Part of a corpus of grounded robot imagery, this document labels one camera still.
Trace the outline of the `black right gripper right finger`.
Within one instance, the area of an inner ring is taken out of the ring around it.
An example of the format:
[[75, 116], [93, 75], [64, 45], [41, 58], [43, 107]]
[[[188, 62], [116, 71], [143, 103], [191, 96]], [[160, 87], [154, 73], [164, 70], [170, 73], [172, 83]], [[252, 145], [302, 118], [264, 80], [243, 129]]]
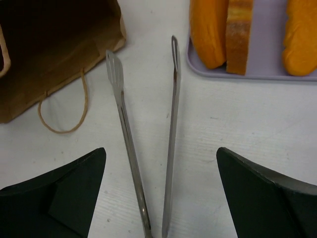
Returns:
[[216, 152], [226, 200], [240, 238], [315, 238], [317, 187], [220, 147]]

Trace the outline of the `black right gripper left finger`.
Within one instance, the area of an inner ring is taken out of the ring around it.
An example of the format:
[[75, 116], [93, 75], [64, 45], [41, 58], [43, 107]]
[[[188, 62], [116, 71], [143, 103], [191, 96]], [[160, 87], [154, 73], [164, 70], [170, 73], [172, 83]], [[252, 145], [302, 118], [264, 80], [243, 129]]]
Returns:
[[98, 148], [0, 191], [2, 238], [86, 238], [106, 164]]

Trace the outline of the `metal kitchen tongs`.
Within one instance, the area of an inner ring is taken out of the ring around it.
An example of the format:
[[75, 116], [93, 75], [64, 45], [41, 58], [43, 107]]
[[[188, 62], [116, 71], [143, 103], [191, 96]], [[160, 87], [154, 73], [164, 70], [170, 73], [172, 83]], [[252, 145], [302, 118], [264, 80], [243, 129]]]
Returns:
[[[179, 95], [181, 86], [181, 64], [180, 64], [180, 50], [177, 38], [171, 36], [171, 50], [174, 63], [173, 72], [173, 94], [170, 116], [170, 131], [168, 143], [168, 156], [165, 178], [165, 194], [163, 205], [162, 229], [161, 236], [168, 237], [171, 212], [172, 212], [172, 184], [173, 184], [173, 166], [175, 154], [175, 140], [177, 130], [177, 117], [179, 106]], [[115, 101], [117, 104], [118, 114], [121, 122], [123, 137], [126, 145], [127, 155], [129, 159], [132, 179], [136, 191], [139, 211], [143, 224], [144, 234], [146, 238], [151, 238], [152, 228], [147, 209], [146, 199], [144, 195], [140, 170], [138, 166], [136, 151], [133, 143], [132, 132], [129, 124], [128, 114], [124, 100], [124, 77], [123, 66], [121, 60], [110, 50], [106, 51], [106, 68], [108, 79], [112, 85]]]

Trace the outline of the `small orange fake bread roll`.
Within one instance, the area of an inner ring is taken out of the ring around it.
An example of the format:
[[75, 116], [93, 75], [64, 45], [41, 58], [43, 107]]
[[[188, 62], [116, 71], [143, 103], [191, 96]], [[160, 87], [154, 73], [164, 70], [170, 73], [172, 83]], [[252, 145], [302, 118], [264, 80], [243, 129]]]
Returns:
[[306, 76], [317, 68], [317, 2], [289, 0], [282, 62], [293, 76]]

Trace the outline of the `brown paper bag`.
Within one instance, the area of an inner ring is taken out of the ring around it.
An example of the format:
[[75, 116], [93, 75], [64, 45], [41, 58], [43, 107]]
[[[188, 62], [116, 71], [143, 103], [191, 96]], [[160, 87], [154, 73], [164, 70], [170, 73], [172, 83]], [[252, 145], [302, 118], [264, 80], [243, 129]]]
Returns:
[[1, 123], [84, 77], [125, 42], [115, 0], [1, 1]]

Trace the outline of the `beige fake bread slice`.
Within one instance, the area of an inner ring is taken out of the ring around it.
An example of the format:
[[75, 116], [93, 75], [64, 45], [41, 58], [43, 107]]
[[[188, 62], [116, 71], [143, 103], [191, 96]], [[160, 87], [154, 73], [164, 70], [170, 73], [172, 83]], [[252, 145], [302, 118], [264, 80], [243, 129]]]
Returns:
[[226, 21], [226, 71], [245, 75], [252, 28], [253, 0], [230, 0]]

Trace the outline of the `orange fake baguette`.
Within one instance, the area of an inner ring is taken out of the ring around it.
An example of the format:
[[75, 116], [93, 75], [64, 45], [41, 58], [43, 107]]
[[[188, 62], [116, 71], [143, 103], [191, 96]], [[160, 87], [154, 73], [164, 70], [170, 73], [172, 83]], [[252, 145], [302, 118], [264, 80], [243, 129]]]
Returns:
[[190, 38], [202, 63], [208, 69], [226, 62], [225, 31], [227, 0], [190, 1]]

